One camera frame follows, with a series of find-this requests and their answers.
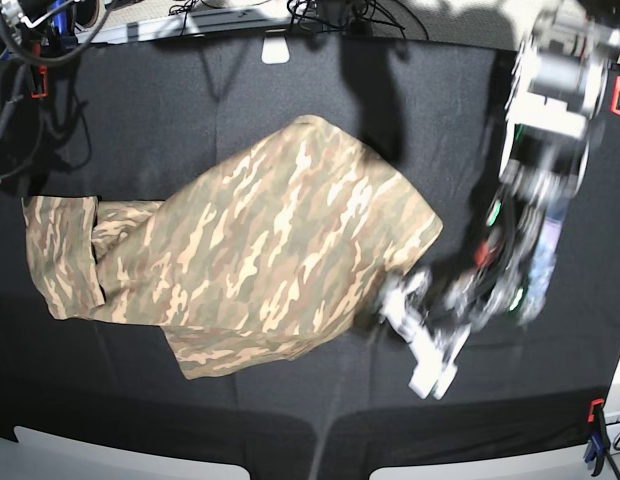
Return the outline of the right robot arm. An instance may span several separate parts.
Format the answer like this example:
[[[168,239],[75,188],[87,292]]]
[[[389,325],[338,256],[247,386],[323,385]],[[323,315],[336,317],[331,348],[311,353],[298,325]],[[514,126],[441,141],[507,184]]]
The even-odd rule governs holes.
[[[76,20],[77,1],[0,1],[0,64],[18,63],[9,96],[0,111],[0,143],[23,101],[25,89],[47,96],[52,68],[77,61],[101,32],[116,1],[97,1],[86,25]]]

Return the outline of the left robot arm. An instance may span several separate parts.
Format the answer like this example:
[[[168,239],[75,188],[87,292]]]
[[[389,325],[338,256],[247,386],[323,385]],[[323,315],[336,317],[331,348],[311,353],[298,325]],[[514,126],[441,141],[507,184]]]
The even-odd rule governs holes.
[[[498,187],[472,264],[419,312],[437,340],[494,317],[533,321],[545,305],[566,210],[582,185],[608,71],[620,53],[620,1],[578,18],[544,9],[520,43],[504,105]]]

